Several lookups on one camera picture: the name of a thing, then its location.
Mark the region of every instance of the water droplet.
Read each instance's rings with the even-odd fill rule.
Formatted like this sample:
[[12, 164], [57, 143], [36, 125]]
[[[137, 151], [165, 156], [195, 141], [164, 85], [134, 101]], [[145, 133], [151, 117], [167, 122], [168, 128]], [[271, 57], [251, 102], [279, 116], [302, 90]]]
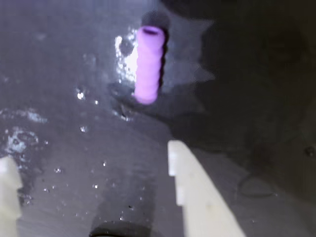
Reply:
[[78, 97], [78, 99], [80, 99], [80, 100], [85, 100], [85, 95], [84, 95], [83, 92], [79, 92], [79, 93], [77, 94], [77, 97]]
[[86, 132], [88, 132], [88, 127], [87, 126], [81, 126], [80, 127], [80, 131], [83, 132], [83, 133], [86, 133]]
[[54, 172], [56, 174], [61, 174], [61, 173], [64, 173], [64, 170], [61, 167], [57, 167], [57, 168], [54, 169]]

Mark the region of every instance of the water splash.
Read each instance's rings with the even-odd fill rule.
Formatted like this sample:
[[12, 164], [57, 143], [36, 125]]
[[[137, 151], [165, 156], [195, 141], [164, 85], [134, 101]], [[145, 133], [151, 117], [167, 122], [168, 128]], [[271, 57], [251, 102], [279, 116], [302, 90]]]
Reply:
[[119, 82], [126, 80], [135, 83], [136, 81], [138, 58], [136, 33], [136, 29], [129, 28], [126, 36], [117, 36], [115, 38], [116, 72], [120, 77]]
[[83, 133], [87, 133], [89, 131], [89, 128], [88, 128], [88, 126], [81, 126], [80, 131]]
[[64, 173], [64, 169], [61, 168], [61, 167], [57, 167], [57, 168], [54, 169], [54, 172], [55, 172], [56, 174], [61, 174], [61, 173]]
[[36, 113], [34, 109], [27, 110], [11, 110], [11, 109], [3, 109], [0, 110], [0, 117], [3, 119], [14, 119], [16, 117], [19, 118], [27, 118], [29, 121], [38, 122], [38, 123], [47, 123], [48, 119]]
[[8, 154], [23, 153], [27, 146], [34, 146], [39, 143], [39, 138], [34, 132], [25, 131], [20, 127], [13, 127], [12, 135], [8, 135], [8, 141], [4, 150]]

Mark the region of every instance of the ridged tube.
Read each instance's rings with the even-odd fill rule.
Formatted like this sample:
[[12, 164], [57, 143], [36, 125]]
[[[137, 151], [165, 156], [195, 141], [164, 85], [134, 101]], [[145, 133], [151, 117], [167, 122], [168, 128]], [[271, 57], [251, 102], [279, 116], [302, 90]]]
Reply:
[[134, 96], [141, 104], [151, 104], [158, 97], [165, 35], [162, 29], [143, 26], [137, 32], [137, 70]]

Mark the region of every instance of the gray surface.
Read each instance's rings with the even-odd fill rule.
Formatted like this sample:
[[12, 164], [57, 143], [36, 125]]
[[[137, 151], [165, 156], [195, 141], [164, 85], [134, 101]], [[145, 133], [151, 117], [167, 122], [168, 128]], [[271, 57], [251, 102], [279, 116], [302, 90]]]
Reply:
[[[162, 2], [0, 0], [0, 155], [23, 177], [21, 237], [86, 237], [110, 221], [182, 237], [172, 138], [193, 148], [247, 236], [314, 236], [314, 7]], [[147, 108], [126, 68], [142, 21], [169, 33]]]

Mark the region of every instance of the purple cylinder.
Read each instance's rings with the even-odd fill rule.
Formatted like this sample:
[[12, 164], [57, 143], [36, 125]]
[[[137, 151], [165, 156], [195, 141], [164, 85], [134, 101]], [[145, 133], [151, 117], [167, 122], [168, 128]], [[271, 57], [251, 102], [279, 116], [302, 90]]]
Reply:
[[162, 29], [143, 26], [137, 32], [137, 70], [135, 98], [141, 104], [151, 104], [158, 97], [165, 35]]

